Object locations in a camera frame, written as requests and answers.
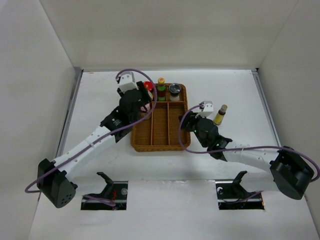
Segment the red lid sauce jar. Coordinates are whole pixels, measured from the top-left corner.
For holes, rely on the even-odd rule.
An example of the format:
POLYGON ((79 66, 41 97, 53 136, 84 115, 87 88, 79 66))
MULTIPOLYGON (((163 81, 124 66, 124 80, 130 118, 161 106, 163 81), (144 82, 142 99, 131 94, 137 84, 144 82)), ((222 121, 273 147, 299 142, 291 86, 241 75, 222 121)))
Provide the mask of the red lid sauce jar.
POLYGON ((154 95, 153 95, 154 88, 153 88, 153 84, 152 84, 150 81, 145 81, 145 82, 143 83, 143 85, 144 85, 144 88, 147 90, 150 99, 153 101, 153 100, 154 100, 154 95))

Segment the green label yellow cap bottle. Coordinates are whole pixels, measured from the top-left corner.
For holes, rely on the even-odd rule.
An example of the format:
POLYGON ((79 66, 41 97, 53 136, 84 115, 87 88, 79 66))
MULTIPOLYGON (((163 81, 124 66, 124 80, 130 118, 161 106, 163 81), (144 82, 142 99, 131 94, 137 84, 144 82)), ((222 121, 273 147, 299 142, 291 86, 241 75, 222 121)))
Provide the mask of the green label yellow cap bottle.
POLYGON ((157 83, 157 100, 158 101, 165 101, 166 100, 166 86, 165 86, 165 79, 160 77, 157 83))

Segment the grey lid white shaker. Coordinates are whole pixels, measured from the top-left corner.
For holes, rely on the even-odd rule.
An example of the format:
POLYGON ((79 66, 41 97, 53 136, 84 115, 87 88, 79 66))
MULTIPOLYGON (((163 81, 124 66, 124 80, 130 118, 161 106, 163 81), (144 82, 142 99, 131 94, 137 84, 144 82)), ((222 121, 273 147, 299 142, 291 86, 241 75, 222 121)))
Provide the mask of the grey lid white shaker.
POLYGON ((170 101, 172 101, 172 102, 180 101, 181 89, 182 89, 182 87, 178 83, 172 83, 168 87, 168 90, 169 90, 169 93, 170 93, 170 96, 169 96, 170 101))

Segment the pink lid spice jar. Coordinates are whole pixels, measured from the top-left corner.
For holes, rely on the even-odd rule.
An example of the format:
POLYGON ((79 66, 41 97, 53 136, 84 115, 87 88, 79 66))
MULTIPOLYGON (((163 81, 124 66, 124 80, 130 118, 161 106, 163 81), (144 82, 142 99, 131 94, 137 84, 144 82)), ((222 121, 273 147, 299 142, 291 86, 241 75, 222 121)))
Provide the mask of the pink lid spice jar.
POLYGON ((140 108, 140 112, 143 114, 147 114, 151 110, 151 103, 147 103, 140 108))

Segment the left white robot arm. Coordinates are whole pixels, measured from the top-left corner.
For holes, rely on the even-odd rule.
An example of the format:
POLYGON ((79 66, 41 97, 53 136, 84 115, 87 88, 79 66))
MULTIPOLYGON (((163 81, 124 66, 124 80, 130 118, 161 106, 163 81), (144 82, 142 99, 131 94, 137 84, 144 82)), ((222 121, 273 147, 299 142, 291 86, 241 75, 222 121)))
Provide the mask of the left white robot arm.
POLYGON ((54 160, 45 158, 38 164, 36 186, 57 209, 66 206, 80 192, 76 171, 128 135, 142 121, 141 113, 152 102, 142 81, 119 83, 117 92, 118 106, 87 138, 54 160))

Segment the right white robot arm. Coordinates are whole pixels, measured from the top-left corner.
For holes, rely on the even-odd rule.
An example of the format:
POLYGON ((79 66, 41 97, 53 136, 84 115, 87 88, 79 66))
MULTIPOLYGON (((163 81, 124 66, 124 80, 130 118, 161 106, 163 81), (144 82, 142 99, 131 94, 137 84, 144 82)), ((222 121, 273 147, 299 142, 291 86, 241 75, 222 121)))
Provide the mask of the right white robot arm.
POLYGON ((206 149, 205 154, 216 160, 260 169, 257 173, 240 171, 231 183, 222 186, 224 193, 233 193, 234 198, 247 198, 261 191, 278 191, 291 199, 300 200, 309 184, 320 177, 319 167, 311 168, 312 160, 290 147, 239 144, 220 135, 211 120, 193 111, 178 119, 179 131, 194 133, 206 149))

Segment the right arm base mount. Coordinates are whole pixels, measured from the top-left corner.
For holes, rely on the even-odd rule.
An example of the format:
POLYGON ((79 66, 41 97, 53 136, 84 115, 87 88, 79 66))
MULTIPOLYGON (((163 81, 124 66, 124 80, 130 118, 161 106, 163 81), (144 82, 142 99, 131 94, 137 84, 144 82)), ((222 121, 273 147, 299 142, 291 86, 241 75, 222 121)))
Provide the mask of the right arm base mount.
POLYGON ((241 171, 233 180, 215 182, 219 210, 264 210, 262 191, 246 191, 241 181, 247 171, 241 171))

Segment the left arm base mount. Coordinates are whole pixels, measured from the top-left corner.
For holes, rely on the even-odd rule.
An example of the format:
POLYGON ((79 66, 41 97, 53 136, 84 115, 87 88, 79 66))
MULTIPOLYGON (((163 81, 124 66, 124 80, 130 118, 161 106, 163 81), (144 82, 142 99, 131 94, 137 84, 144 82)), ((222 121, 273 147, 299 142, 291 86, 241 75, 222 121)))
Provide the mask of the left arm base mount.
POLYGON ((97 172, 105 186, 101 192, 88 193, 82 197, 83 211, 125 211, 127 209, 128 181, 113 181, 104 172, 97 172))

